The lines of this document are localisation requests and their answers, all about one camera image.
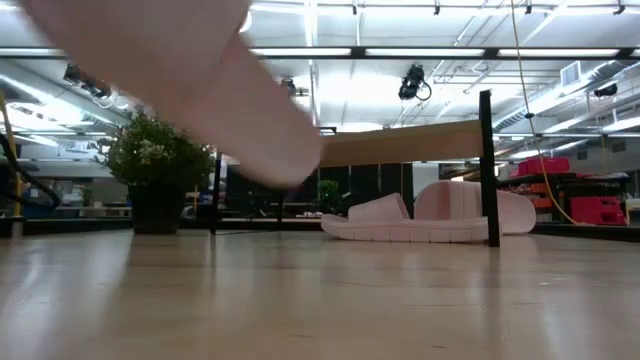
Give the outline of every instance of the air vent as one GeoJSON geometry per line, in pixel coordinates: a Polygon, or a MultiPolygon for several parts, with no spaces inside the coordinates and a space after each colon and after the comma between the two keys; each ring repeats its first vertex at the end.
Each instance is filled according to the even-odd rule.
{"type": "Polygon", "coordinates": [[[626,150],[627,150],[627,143],[624,141],[613,143],[613,145],[611,145],[611,152],[613,152],[614,154],[623,152],[626,150]]]}
{"type": "Polygon", "coordinates": [[[580,82],[580,61],[576,61],[566,68],[560,70],[560,79],[562,79],[562,86],[567,87],[580,82]]]}

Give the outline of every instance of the light wooden floor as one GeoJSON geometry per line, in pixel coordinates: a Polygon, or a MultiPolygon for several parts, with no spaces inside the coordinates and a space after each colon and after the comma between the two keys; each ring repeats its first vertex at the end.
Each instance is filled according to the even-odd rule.
{"type": "Polygon", "coordinates": [[[638,359],[640,246],[320,233],[0,244],[0,359],[638,359]]]}

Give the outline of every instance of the black cable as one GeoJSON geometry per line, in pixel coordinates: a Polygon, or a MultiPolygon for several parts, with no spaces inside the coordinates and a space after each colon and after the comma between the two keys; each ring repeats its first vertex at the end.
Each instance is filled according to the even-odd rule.
{"type": "MultiPolygon", "coordinates": [[[[9,144],[9,140],[7,139],[6,136],[4,136],[4,134],[0,134],[0,145],[2,145],[2,149],[4,150],[4,155],[7,157],[7,161],[9,161],[9,166],[13,168],[13,170],[15,170],[16,173],[19,173],[20,175],[22,175],[22,177],[24,177],[28,182],[35,185],[35,187],[37,187],[38,189],[42,190],[42,192],[47,194],[51,198],[51,204],[48,204],[48,205],[39,204],[31,200],[27,200],[23,197],[20,197],[19,194],[13,194],[11,192],[4,192],[0,195],[8,197],[9,199],[30,208],[49,210],[49,211],[55,210],[60,205],[60,197],[58,197],[58,195],[55,192],[53,192],[53,190],[43,185],[40,181],[36,180],[33,176],[31,176],[28,172],[26,172],[22,167],[20,167],[20,164],[18,164],[18,160],[16,159],[16,156],[13,154],[13,151],[11,151],[11,145],[9,144]]],[[[20,179],[16,176],[14,181],[20,181],[20,179]]]]}
{"type": "Polygon", "coordinates": [[[427,84],[426,81],[423,82],[424,86],[427,87],[427,89],[429,89],[429,96],[427,96],[426,98],[421,98],[418,96],[418,94],[416,94],[416,99],[420,100],[420,101],[427,101],[429,99],[431,99],[431,95],[433,95],[433,90],[431,90],[431,86],[429,86],[429,84],[427,84]]]}

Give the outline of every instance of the green plant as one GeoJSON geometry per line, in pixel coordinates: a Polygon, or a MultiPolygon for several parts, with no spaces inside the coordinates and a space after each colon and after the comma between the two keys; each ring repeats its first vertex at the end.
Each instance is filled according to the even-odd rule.
{"type": "Polygon", "coordinates": [[[91,206],[92,200],[93,200],[93,189],[85,186],[82,189],[82,205],[91,206]]]}
{"type": "Polygon", "coordinates": [[[326,214],[335,214],[342,197],[338,192],[338,182],[322,180],[318,184],[319,195],[318,209],[326,214]]]}
{"type": "Polygon", "coordinates": [[[130,123],[116,138],[98,141],[103,159],[118,181],[132,186],[163,184],[182,190],[206,186],[214,159],[207,146],[194,142],[158,117],[144,112],[129,114],[130,123]]]}

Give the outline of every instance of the black plant pot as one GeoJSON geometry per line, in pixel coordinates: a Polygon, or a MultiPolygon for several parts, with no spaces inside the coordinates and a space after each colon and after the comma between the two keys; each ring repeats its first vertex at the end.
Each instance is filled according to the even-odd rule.
{"type": "Polygon", "coordinates": [[[165,184],[129,186],[133,231],[136,234],[175,234],[180,225],[185,193],[165,184]]]}

